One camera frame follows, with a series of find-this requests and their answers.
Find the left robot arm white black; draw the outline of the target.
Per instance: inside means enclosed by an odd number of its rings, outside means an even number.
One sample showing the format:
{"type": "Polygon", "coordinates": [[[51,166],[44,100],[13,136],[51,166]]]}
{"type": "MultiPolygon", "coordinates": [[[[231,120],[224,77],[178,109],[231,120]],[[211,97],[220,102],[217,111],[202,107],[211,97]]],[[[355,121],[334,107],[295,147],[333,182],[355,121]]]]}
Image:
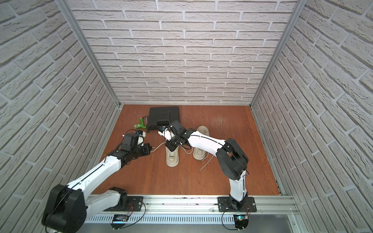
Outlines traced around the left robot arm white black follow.
{"type": "Polygon", "coordinates": [[[152,148],[144,142],[145,136],[142,130],[125,134],[122,142],[90,171],[66,185],[56,185],[50,191],[41,219],[45,229],[75,233],[86,220],[102,211],[126,211],[126,217],[130,217],[134,211],[141,210],[142,202],[130,201],[127,191],[118,187],[98,196],[91,194],[132,160],[150,154],[152,148]]]}

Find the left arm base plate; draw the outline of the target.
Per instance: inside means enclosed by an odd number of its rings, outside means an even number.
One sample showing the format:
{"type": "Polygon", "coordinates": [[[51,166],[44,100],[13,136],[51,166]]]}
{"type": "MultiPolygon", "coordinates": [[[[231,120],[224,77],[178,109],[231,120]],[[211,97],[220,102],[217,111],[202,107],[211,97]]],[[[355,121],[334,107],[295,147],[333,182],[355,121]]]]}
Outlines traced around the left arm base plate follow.
{"type": "Polygon", "coordinates": [[[106,209],[105,211],[124,211],[140,212],[142,209],[143,196],[123,196],[119,198],[116,206],[106,209]]]}

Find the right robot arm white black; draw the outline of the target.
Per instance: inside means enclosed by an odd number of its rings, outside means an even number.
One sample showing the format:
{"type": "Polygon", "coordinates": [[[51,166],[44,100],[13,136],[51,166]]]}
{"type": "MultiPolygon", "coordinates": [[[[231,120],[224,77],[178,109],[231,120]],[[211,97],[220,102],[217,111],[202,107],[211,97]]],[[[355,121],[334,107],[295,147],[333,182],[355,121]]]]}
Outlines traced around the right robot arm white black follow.
{"type": "Polygon", "coordinates": [[[217,157],[220,168],[230,182],[228,206],[225,210],[240,211],[245,206],[248,194],[245,185],[248,157],[236,142],[206,136],[194,129],[185,129],[179,121],[163,127],[158,133],[166,140],[166,147],[174,151],[178,146],[201,149],[217,157]]]}

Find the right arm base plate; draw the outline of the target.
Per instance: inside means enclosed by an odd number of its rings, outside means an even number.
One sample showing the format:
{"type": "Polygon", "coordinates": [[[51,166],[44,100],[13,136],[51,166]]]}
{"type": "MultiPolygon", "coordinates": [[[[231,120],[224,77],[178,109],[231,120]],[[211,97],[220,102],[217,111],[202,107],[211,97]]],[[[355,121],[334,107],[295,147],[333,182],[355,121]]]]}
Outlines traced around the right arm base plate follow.
{"type": "Polygon", "coordinates": [[[233,212],[257,212],[256,203],[253,197],[247,195],[242,201],[238,202],[231,196],[217,197],[218,208],[220,212],[233,211],[233,212]]]}

